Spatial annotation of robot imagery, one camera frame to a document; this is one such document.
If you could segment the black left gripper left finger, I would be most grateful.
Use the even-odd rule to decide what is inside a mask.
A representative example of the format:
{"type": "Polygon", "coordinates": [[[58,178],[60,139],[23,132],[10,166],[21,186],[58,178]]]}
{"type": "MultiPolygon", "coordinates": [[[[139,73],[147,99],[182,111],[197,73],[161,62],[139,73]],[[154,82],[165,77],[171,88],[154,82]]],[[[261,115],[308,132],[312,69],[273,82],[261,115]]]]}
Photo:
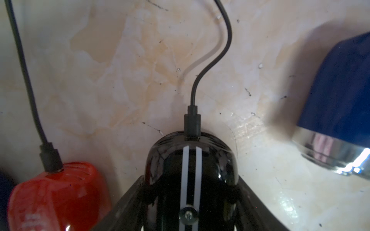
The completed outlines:
{"type": "Polygon", "coordinates": [[[144,219],[144,177],[140,176],[92,231],[140,231],[144,219]]]}

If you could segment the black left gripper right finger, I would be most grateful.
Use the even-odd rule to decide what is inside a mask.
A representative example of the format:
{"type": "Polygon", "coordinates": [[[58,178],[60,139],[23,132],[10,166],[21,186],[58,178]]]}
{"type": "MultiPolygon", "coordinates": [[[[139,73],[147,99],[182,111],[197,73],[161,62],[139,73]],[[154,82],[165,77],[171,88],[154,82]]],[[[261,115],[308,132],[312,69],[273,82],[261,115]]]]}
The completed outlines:
{"type": "Polygon", "coordinates": [[[263,204],[247,183],[239,177],[237,201],[238,231],[288,231],[263,204]]]}

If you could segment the black electric shaver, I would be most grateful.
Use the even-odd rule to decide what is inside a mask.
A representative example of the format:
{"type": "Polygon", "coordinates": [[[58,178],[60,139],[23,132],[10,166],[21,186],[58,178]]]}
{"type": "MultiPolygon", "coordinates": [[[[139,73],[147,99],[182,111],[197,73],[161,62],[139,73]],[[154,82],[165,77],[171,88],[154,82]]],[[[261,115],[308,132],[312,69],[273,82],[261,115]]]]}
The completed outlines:
{"type": "Polygon", "coordinates": [[[232,231],[236,223],[236,157],[219,138],[171,133],[150,149],[145,166],[144,230],[232,231]]]}

